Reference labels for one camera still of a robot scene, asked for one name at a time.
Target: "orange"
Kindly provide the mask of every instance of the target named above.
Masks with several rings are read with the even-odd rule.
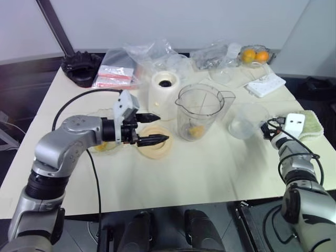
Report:
[[[256,54],[255,60],[259,63],[266,62],[269,58],[269,54],[267,51],[260,51]]]
[[[246,49],[242,55],[242,61],[245,63],[251,63],[256,57],[256,52],[253,49]]]

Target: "white power strip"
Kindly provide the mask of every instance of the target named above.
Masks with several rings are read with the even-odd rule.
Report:
[[[286,81],[284,79],[281,79],[279,76],[272,72],[268,75],[267,80],[265,81],[254,80],[249,82],[246,85],[246,89],[257,97],[261,98],[273,92],[274,90],[277,90],[285,83]]]

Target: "clear bowl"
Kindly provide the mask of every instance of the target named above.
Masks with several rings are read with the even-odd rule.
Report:
[[[246,61],[244,60],[244,51],[248,50],[248,49],[252,49],[254,50],[254,52],[257,54],[261,51],[266,51],[268,54],[268,58],[267,60],[256,60],[253,59],[251,62],[250,61]],[[244,66],[250,67],[250,68],[258,68],[261,65],[267,63],[267,61],[272,57],[272,52],[265,46],[262,45],[251,45],[251,46],[244,46],[241,48],[240,54],[239,54],[239,59],[241,61],[241,63]]]

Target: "yellow sponge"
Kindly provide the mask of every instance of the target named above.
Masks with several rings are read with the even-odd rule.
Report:
[[[323,135],[324,128],[321,125],[314,111],[301,110],[301,111],[298,111],[297,113],[304,114],[306,116],[304,126],[303,126],[303,131],[299,137],[300,141],[313,140]]]

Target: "beige ring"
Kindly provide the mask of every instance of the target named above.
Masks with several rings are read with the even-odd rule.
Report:
[[[163,134],[167,135],[169,138],[163,143],[151,146],[138,147],[140,153],[150,159],[161,159],[167,156],[173,143],[173,136],[171,132],[168,129],[157,125],[148,126],[140,132],[141,137],[147,137],[151,134]]]

